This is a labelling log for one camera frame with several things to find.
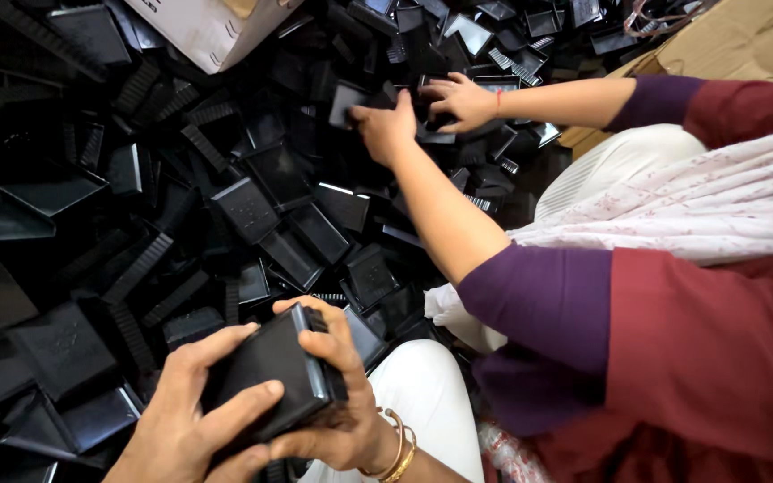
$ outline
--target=purple sleeve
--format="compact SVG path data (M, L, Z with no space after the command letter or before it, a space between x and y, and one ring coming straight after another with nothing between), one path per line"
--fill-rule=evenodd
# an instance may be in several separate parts
M637 88L604 131L620 132L653 124L682 125L691 98L705 82L684 76L637 76Z
M510 342L592 376L607 374L612 252L515 244L458 285L468 313Z

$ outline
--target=brown cardboard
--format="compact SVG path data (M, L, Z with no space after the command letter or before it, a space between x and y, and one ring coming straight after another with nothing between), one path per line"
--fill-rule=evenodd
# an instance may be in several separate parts
M669 74L773 82L773 0L722 0L655 52Z

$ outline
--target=person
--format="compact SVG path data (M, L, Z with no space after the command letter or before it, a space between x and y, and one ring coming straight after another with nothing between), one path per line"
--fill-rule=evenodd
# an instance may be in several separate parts
M508 337L474 367L497 420L559 483L773 481L773 83L489 93L449 77L422 88L457 118L444 132L494 118L620 131L507 234L414 142L407 92L352 111L459 296L435 322L463 305Z
M344 313L309 296L275 302L273 310L282 312L295 302L318 310L327 324L328 334L302 331L299 342L342 372L348 402L319 419L335 424L281 435L269 446L252 446L211 467L212 456L285 393L282 382L266 381L202 414L199 399L208 368L259 329L256 323L226 327L169 354L154 396L104 482L246 483L271 459L290 456L317 459L304 482L360 481L355 468L389 473L395 461L409 462L403 483L484 481L470 401L448 349L433 340L407 342L366 379ZM375 401L399 415L415 436L400 446L399 434L379 415ZM418 447L409 456L414 438Z

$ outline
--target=wrist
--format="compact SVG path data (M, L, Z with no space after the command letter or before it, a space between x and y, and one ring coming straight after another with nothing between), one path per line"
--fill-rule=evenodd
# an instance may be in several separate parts
M374 424L374 442L370 461L362 465L362 469L371 474L379 474L389 470L399 452L399 434L386 419L378 417Z

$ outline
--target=white trousers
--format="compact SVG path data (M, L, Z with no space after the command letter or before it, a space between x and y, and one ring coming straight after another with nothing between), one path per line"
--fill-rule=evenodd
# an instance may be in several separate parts
M377 405L390 408L416 433L416 445L473 483L484 483L476 423L458 363L434 340L405 342L369 377ZM316 461L301 483L358 483L354 469L338 472Z

